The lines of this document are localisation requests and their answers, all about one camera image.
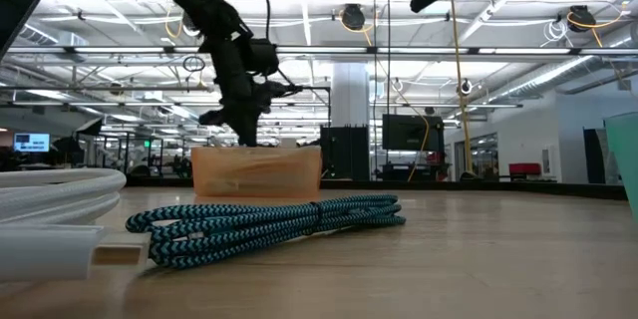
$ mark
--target coiled cable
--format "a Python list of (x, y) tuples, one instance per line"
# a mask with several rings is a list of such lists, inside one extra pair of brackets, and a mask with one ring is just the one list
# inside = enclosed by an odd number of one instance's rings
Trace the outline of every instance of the coiled cable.
[(118, 204), (126, 182), (113, 169), (0, 173), (0, 224), (89, 224)]
[[(404, 224), (397, 200), (376, 194), (286, 206), (176, 205), (133, 215), (127, 230), (152, 234), (149, 258), (157, 265), (186, 269), (315, 232)], [(160, 220), (177, 221), (154, 224)]]

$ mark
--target screen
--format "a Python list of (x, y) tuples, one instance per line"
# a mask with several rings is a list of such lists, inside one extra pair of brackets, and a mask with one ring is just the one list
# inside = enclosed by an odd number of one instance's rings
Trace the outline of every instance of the screen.
[(13, 150), (22, 153), (48, 152), (49, 139), (47, 134), (16, 134), (13, 139)]
[[(425, 116), (430, 124), (424, 151), (442, 152), (444, 122), (440, 117)], [(426, 125), (420, 116), (384, 115), (383, 149), (419, 151), (426, 136)]]

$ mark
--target teal object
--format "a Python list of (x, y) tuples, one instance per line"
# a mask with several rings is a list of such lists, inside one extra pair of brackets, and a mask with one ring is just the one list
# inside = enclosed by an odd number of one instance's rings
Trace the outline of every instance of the teal object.
[(638, 113), (606, 119), (605, 127), (609, 149), (616, 157), (631, 211), (638, 221)]
[[(133, 215), (127, 230), (151, 233), (149, 258), (157, 265), (186, 269), (322, 231), (404, 224), (397, 201), (378, 194), (286, 206), (174, 205)], [(154, 225), (160, 220), (178, 221)]]

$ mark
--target white plastic tube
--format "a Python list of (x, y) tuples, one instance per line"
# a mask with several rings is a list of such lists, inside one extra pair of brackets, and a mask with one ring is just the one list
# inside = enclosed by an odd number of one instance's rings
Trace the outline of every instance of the white plastic tube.
[(126, 177), (112, 169), (0, 173), (0, 282), (82, 279)]
[(126, 177), (112, 169), (0, 173), (0, 224), (88, 224), (115, 207)]
[(2, 225), (0, 283), (86, 279), (104, 235), (87, 225)]

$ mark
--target white pillar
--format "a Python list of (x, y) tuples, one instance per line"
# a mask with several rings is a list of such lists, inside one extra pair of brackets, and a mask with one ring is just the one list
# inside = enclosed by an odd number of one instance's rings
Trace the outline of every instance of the white pillar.
[(370, 81), (367, 63), (335, 63), (332, 77), (332, 127), (368, 126)]

